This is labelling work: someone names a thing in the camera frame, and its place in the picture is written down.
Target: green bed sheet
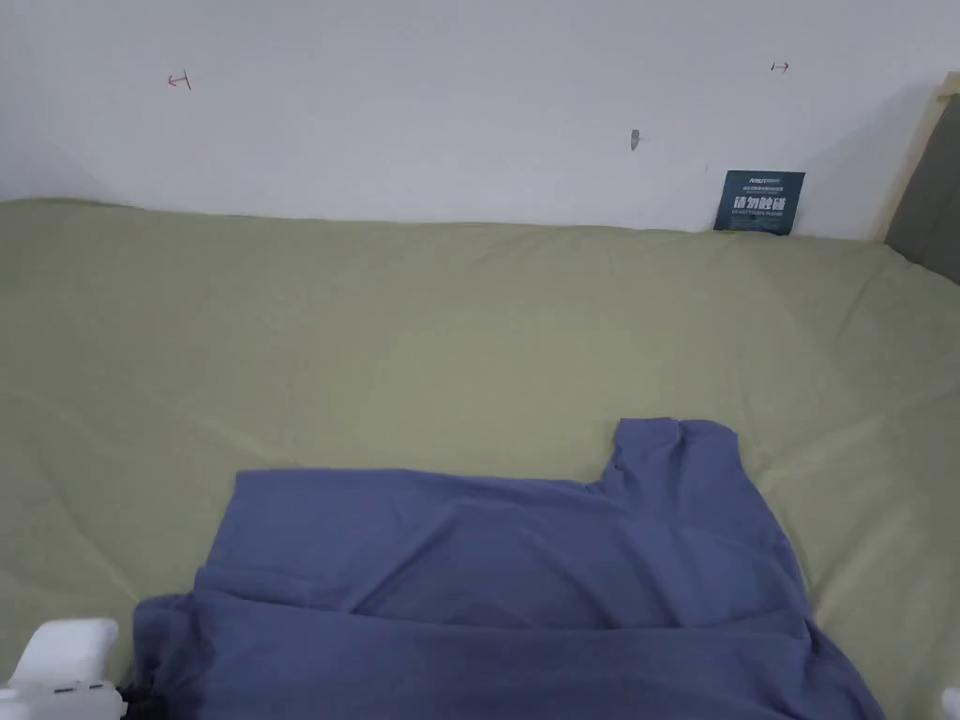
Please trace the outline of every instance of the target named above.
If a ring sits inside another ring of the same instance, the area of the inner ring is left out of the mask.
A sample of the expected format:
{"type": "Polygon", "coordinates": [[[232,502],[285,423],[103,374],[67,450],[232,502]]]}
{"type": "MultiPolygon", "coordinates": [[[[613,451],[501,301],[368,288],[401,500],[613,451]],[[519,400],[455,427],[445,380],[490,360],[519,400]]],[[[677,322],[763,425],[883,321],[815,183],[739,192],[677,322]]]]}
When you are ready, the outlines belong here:
{"type": "Polygon", "coordinates": [[[0,674],[188,588],[241,468],[599,477],[724,422],[894,718],[960,684],[960,287],[759,234],[0,204],[0,674]]]}

